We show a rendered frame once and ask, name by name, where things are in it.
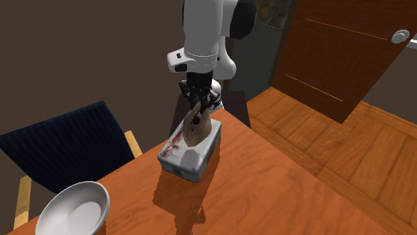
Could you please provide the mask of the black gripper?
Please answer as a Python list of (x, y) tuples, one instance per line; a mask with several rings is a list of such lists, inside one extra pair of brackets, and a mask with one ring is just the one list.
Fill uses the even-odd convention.
[(198, 125), (200, 123), (202, 115), (207, 109), (214, 110), (221, 103), (221, 95), (215, 91), (210, 91), (212, 79), (213, 71), (207, 73), (189, 72), (186, 74), (186, 80), (181, 80), (178, 83), (182, 96), (186, 98), (189, 103), (193, 103), (196, 99), (194, 90), (199, 91), (197, 96), (200, 106), (193, 116), (193, 125)]

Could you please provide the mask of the dark robot stand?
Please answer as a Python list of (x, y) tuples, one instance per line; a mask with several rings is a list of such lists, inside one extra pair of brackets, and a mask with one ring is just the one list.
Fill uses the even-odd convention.
[[(247, 102), (243, 91), (226, 91), (222, 94), (222, 101), (225, 109), (235, 118), (244, 123), (247, 127), (251, 127)], [(178, 95), (176, 109), (172, 121), (172, 126), (168, 136), (171, 136), (185, 115), (190, 111), (190, 104), (182, 94)]]

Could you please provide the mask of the white red-patterned tissue box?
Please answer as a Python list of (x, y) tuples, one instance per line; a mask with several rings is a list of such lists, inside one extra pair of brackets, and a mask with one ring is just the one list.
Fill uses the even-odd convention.
[(199, 182), (221, 138), (222, 123), (197, 103), (158, 153), (162, 169), (191, 182)]

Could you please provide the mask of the orange wooden table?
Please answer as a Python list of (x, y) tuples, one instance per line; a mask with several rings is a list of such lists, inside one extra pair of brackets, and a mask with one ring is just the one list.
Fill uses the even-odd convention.
[(101, 179), (106, 235), (389, 235), (226, 110), (201, 181), (162, 170), (152, 148)]

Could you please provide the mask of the brown wooden door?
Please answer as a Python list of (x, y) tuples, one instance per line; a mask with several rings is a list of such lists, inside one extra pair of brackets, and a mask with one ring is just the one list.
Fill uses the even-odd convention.
[(417, 33), (417, 0), (292, 0), (272, 86), (343, 123)]

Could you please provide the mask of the dark blue wooden-framed chair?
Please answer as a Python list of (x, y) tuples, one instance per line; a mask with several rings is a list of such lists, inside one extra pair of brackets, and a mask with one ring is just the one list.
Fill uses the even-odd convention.
[(33, 183), (58, 194), (134, 160), (127, 137), (104, 101), (0, 134), (0, 150), (21, 169), (12, 178), (0, 162), (0, 235), (29, 218)]

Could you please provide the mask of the white bowl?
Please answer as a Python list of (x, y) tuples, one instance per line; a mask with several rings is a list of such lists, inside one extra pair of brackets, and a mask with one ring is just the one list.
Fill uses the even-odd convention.
[(110, 196), (103, 185), (79, 182), (47, 204), (38, 218), (35, 235), (96, 235), (109, 210)]

